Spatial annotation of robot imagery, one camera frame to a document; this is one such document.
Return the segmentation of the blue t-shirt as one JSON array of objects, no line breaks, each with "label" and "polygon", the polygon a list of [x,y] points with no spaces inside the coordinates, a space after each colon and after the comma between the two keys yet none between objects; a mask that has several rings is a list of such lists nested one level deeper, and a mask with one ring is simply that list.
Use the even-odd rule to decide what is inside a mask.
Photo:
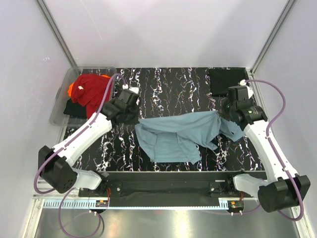
[{"label": "blue t-shirt", "polygon": [[219,134],[234,142],[245,135],[236,123],[221,118],[217,111],[140,119],[135,132],[151,161],[191,164],[200,160],[197,145],[215,150],[217,146],[212,141]]}]

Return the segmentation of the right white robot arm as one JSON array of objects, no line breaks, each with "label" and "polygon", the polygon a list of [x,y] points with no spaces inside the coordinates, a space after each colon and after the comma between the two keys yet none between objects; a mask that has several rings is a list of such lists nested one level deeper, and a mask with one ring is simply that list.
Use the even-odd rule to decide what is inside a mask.
[{"label": "right white robot arm", "polygon": [[270,130],[264,110],[253,105],[251,97],[248,86],[229,87],[220,116],[237,123],[249,138],[264,166],[266,179],[237,172],[228,177],[225,191],[233,197],[243,192],[256,198],[268,213],[298,206],[302,217],[303,200],[311,182],[288,162]]}]

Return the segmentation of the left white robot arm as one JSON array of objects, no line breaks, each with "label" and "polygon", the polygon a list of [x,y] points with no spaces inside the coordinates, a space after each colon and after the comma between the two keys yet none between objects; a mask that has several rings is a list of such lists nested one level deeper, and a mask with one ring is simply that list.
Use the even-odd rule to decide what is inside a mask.
[{"label": "left white robot arm", "polygon": [[107,190],[106,173],[75,169],[73,165],[86,149],[115,126],[138,123],[139,91],[138,87],[123,89],[64,141],[53,148],[43,146],[38,153],[34,185],[38,178],[42,178],[58,193],[82,188],[90,190],[95,196],[104,195]]}]

